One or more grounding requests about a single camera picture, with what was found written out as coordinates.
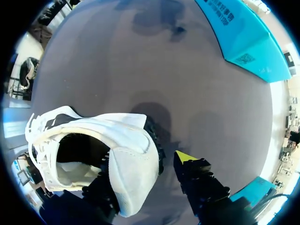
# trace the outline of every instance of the cable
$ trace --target cable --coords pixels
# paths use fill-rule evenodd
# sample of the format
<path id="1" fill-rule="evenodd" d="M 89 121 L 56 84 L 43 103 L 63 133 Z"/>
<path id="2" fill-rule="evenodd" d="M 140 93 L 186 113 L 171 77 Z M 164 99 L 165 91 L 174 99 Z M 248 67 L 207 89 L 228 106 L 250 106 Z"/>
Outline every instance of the cable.
<path id="1" fill-rule="evenodd" d="M 278 197 L 287 197 L 287 198 L 290 198 L 291 196 L 290 195 L 287 195 L 287 194 L 277 194 L 277 195 L 273 195 L 271 197 L 268 197 L 268 198 L 265 198 L 263 199 L 261 202 L 259 202 L 255 207 L 260 207 L 260 206 L 263 206 L 264 204 L 268 203 L 269 201 L 271 201 L 272 199 L 274 198 L 278 198 Z"/>

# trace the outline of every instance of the shoe opening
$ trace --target shoe opening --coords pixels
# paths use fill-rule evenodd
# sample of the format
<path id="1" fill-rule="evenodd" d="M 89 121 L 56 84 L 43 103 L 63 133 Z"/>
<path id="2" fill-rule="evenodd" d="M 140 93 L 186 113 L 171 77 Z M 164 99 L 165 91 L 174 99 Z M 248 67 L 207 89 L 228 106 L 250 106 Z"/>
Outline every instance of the shoe opening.
<path id="1" fill-rule="evenodd" d="M 108 163 L 110 148 L 98 139 L 71 133 L 60 141 L 56 158 L 58 180 L 64 184 L 91 183 Z"/>

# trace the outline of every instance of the yellow tip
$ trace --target yellow tip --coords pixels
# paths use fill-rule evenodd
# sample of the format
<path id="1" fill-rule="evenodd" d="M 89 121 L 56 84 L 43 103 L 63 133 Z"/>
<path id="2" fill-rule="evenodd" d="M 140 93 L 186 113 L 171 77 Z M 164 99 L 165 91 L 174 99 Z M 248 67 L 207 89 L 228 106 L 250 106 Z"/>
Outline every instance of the yellow tip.
<path id="1" fill-rule="evenodd" d="M 186 154 L 186 153 L 183 153 L 183 152 L 181 152 L 181 151 L 176 150 L 175 152 L 177 153 L 178 157 L 180 158 L 182 164 L 183 164 L 183 162 L 185 162 L 185 161 L 189 161 L 189 160 L 198 160 L 197 158 L 192 157 L 192 156 L 190 156 L 190 155 L 188 155 L 188 154 Z"/>

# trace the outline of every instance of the blue panel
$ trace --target blue panel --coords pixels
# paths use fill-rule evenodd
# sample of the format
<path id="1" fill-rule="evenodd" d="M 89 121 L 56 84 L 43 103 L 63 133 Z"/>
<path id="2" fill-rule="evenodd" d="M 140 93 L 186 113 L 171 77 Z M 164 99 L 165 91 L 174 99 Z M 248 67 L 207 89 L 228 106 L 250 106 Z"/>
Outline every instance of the blue panel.
<path id="1" fill-rule="evenodd" d="M 275 185 L 261 177 L 256 177 L 242 190 L 230 196 L 230 199 L 234 202 L 241 197 L 245 197 L 251 202 L 251 207 L 254 207 L 268 193 L 270 188 L 275 188 Z"/>
<path id="2" fill-rule="evenodd" d="M 284 55 L 262 20 L 240 0 L 195 0 L 209 20 L 225 60 L 267 82 L 291 78 Z"/>

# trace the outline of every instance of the desk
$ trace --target desk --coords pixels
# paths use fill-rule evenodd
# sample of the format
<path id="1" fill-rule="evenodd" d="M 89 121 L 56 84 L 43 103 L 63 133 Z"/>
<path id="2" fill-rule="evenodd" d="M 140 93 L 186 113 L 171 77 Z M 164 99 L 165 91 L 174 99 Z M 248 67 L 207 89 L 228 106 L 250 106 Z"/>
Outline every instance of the desk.
<path id="1" fill-rule="evenodd" d="M 234 193 L 260 175 L 270 143 L 270 85 L 224 61 L 193 0 L 81 2 L 45 50 L 32 101 L 35 114 L 69 105 L 86 117 L 144 113 L 160 125 L 165 171 L 141 212 L 114 224 L 196 224 L 173 152 L 206 158 Z"/>

